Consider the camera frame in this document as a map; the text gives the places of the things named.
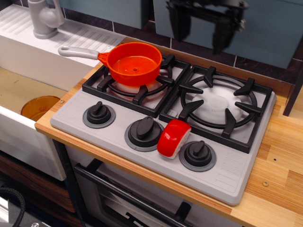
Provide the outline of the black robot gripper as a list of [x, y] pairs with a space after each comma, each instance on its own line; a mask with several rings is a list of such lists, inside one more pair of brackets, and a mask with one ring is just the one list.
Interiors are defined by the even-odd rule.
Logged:
[[235, 32], [243, 28], [244, 10], [249, 5], [243, 0], [168, 0], [166, 7], [177, 41], [190, 34], [192, 17], [215, 24], [213, 54], [219, 54], [230, 46]]

